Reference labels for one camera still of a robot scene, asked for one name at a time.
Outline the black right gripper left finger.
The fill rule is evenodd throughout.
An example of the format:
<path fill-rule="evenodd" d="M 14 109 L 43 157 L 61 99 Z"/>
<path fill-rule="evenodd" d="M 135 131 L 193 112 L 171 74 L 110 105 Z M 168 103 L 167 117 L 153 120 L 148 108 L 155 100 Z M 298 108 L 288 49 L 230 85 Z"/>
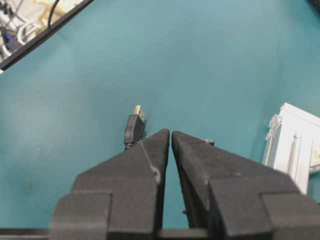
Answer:
<path fill-rule="evenodd" d="M 51 240 L 152 240 L 162 227 L 170 132 L 161 129 L 79 174 L 51 218 Z"/>

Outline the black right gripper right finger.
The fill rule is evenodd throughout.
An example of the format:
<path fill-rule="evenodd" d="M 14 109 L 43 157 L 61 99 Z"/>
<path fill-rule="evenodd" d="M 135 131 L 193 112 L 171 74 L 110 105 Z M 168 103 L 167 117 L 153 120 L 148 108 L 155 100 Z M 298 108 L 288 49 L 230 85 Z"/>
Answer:
<path fill-rule="evenodd" d="M 180 131 L 171 135 L 189 226 L 216 240 L 317 240 L 320 207 L 285 173 Z"/>

